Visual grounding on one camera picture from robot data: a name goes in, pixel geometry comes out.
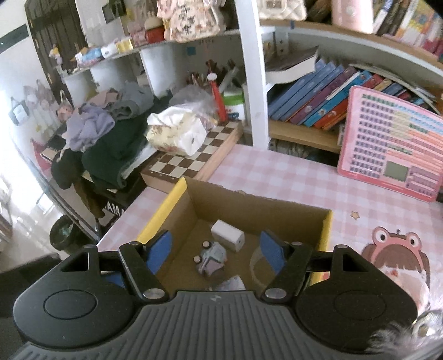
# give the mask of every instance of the pink bottle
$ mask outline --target pink bottle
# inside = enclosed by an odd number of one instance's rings
[[[332,23],[350,30],[372,34],[372,0],[332,0]]]

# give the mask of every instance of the gray cloth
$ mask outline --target gray cloth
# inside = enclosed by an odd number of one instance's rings
[[[109,107],[115,121],[137,117],[154,104],[154,96],[148,86],[140,87],[136,82],[127,82],[118,100]]]
[[[80,110],[81,114],[74,113],[66,122],[66,143],[73,151],[90,148],[115,125],[112,116],[98,106],[85,104]]]

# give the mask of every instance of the yellow box edge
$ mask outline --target yellow box edge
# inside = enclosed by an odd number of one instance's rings
[[[317,251],[327,251],[328,245],[329,245],[329,235],[332,228],[332,217],[333,212],[332,210],[329,210],[326,218],[323,220],[323,229],[322,233],[320,235],[320,242],[317,247]],[[317,282],[320,282],[323,278],[324,273],[313,273],[311,277],[311,285],[316,284]]]
[[[151,240],[155,234],[161,229],[166,218],[171,213],[172,209],[177,205],[182,195],[187,190],[188,186],[184,177],[177,181],[177,184],[172,188],[171,192],[162,202],[155,214],[151,217],[144,229],[137,236],[136,241],[146,244]]]

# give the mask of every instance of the trash can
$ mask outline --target trash can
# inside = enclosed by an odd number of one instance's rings
[[[63,215],[52,226],[49,241],[54,249],[64,251],[69,255],[83,245],[93,243],[67,215]]]

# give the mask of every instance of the purple cloth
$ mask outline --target purple cloth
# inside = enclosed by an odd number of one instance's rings
[[[73,151],[82,151],[93,146],[115,125],[111,115],[97,106],[85,104],[82,113],[74,113],[66,122],[66,143]]]

